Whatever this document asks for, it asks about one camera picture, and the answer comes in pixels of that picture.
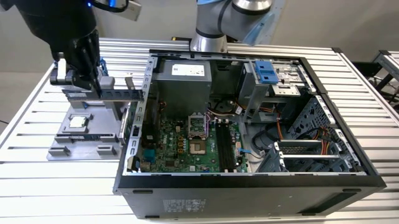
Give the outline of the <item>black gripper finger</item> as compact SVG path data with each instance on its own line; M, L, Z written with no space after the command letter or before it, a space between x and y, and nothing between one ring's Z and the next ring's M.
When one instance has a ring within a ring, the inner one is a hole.
M95 80L97 77L97 66L98 66L98 32L93 30L87 35L87 58L89 58L89 78L90 80Z
M49 43L54 60L49 82L51 85L74 86L90 91L94 98L99 97L98 67L95 80L89 78L87 39L54 41Z

